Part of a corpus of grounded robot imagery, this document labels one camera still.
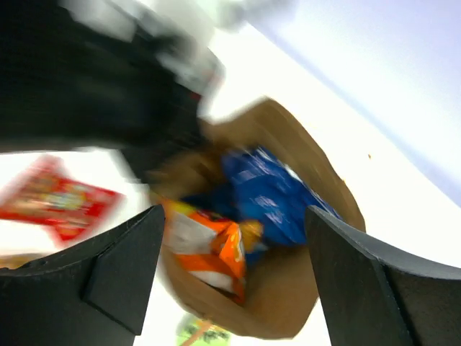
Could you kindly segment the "blue Doritos chip bag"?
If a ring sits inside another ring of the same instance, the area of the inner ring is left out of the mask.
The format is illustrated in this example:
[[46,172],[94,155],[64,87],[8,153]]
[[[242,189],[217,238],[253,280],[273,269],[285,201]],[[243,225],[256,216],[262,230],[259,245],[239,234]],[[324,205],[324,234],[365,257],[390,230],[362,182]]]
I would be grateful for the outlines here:
[[248,266],[256,264],[271,247],[307,244],[304,220],[308,206],[341,217],[265,148],[232,151],[220,160],[220,167],[226,182],[182,200],[232,221],[259,221],[263,234],[256,248],[245,254]]

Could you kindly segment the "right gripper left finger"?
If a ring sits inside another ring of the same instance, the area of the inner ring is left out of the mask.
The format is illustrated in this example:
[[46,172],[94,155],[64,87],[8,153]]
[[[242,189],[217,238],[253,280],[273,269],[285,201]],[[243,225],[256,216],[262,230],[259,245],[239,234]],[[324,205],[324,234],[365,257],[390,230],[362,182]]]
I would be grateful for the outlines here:
[[151,206],[65,250],[1,269],[1,344],[133,345],[141,334],[164,231]]

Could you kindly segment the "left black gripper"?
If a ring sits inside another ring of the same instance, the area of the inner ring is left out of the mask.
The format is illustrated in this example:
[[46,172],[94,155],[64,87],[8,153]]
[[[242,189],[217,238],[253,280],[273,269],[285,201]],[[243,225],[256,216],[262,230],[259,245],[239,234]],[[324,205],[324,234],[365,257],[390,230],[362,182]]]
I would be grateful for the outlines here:
[[82,1],[1,3],[1,151],[121,151],[138,179],[206,144],[198,117],[220,61],[194,64],[192,38],[118,7],[111,30],[80,22]]

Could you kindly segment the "red snack packet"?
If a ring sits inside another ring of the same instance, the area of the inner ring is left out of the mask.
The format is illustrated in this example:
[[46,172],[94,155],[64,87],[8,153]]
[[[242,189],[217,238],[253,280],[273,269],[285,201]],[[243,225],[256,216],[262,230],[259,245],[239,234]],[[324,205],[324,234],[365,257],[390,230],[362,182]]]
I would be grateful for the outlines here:
[[98,227],[123,195],[68,176],[62,159],[42,155],[1,198],[1,218],[51,227],[61,242]]

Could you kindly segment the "light green snack packet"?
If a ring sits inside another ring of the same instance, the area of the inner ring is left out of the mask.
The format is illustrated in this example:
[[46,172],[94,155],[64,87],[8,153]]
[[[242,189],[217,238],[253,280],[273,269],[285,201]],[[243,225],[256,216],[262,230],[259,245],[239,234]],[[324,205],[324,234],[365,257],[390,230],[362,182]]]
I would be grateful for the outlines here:
[[185,315],[176,330],[176,345],[229,346],[230,339],[225,329],[192,314]]

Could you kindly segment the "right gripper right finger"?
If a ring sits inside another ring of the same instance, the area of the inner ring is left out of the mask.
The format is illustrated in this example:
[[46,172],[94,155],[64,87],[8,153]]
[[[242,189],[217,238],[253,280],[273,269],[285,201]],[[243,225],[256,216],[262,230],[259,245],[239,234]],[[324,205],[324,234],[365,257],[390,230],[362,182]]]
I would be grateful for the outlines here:
[[317,207],[305,213],[332,345],[460,345],[460,269],[404,252]]

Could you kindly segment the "green paper bag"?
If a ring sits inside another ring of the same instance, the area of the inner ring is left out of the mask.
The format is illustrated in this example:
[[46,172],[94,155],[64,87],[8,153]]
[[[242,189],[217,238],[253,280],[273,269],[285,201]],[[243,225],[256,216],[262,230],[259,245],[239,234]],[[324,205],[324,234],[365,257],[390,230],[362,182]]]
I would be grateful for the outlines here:
[[[286,163],[320,197],[360,231],[365,222],[346,183],[323,149],[280,103],[263,98],[234,119],[200,123],[206,145],[182,152],[151,174],[150,200],[179,199],[204,192],[224,180],[218,157],[231,148],[263,146]],[[305,325],[318,299],[308,246],[268,251],[246,279],[243,304],[195,278],[179,265],[168,246],[161,262],[169,288],[186,311],[244,337],[293,338]]]

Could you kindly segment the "orange candy packet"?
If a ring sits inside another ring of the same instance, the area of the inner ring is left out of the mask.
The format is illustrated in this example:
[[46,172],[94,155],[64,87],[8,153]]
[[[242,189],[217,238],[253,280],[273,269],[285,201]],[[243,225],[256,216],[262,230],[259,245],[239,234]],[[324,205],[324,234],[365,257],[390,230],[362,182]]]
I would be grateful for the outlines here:
[[267,250],[263,221],[243,216],[229,195],[182,199],[154,194],[164,207],[165,240],[180,268],[242,304],[251,262]]

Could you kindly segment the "yellow mango candy bag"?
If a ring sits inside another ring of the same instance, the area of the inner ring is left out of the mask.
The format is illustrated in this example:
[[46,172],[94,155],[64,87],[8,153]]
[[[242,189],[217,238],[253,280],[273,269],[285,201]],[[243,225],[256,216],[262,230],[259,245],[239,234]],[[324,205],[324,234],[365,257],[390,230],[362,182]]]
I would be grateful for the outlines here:
[[28,262],[42,258],[42,254],[11,254],[0,257],[0,268],[17,269]]

